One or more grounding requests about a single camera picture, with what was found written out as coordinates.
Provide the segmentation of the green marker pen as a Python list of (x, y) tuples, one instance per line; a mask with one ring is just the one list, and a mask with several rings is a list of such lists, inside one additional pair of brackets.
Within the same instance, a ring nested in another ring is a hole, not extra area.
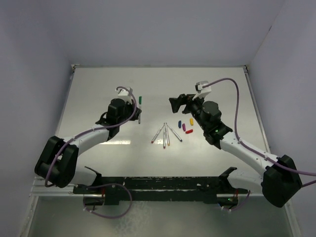
[(141, 123), (141, 109), (142, 109), (142, 104), (139, 104), (139, 110), (140, 110), (140, 113), (139, 113), (139, 117), (138, 117), (138, 124)]

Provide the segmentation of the red marker pen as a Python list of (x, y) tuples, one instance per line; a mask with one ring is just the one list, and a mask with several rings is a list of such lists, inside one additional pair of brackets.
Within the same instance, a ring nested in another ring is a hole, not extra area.
[(153, 144), (155, 142), (155, 140), (157, 139), (157, 137), (159, 136), (159, 134), (161, 133), (161, 131), (164, 129), (164, 125), (165, 123), (162, 125), (162, 127), (157, 131), (157, 133), (154, 135), (154, 137), (151, 140), (151, 144)]

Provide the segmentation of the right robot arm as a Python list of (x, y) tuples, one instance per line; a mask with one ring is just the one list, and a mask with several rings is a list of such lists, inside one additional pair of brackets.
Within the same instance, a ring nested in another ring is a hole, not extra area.
[(266, 200), (276, 207), (283, 207), (303, 186), (294, 160), (283, 155), (278, 157), (266, 153), (242, 141), (237, 133), (221, 121), (221, 111), (217, 103), (205, 101), (193, 94), (181, 94), (170, 98), (171, 109), (177, 113), (184, 106), (183, 114), (191, 114), (203, 130), (206, 141), (242, 160), (252, 167), (258, 177), (246, 178), (233, 172), (220, 180), (220, 189), (231, 193), (236, 188), (249, 184), (256, 188)]

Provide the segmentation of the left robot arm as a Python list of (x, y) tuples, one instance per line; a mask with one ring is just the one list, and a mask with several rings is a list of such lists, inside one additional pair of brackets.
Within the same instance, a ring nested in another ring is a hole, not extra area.
[(48, 139), (35, 165), (35, 174), (45, 179), (45, 185), (64, 188), (69, 184), (84, 185), (91, 194), (101, 190), (101, 174), (92, 168), (77, 168), (81, 154), (94, 146), (108, 142), (119, 133), (119, 127), (127, 121), (138, 119), (141, 109), (134, 100), (111, 100), (108, 111), (91, 129), (73, 138), (52, 136)]

